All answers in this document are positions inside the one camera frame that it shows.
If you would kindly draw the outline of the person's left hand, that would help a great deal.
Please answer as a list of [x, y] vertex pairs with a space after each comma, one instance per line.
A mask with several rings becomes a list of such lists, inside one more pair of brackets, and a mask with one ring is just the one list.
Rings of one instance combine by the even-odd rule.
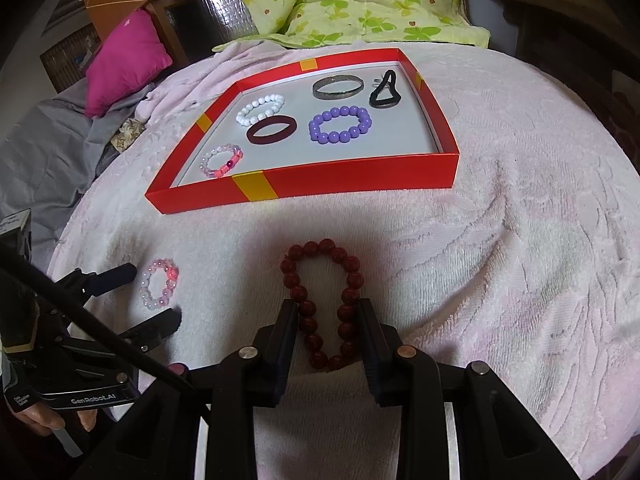
[[[24, 424], [35, 434], [47, 436], [54, 430], [61, 430], [65, 427], [64, 419], [55, 411], [52, 411], [47, 405], [42, 403], [32, 404], [23, 411], [14, 413], [14, 416], [24, 422]], [[93, 430], [96, 426], [97, 410], [78, 411], [77, 416], [82, 428], [86, 431]]]

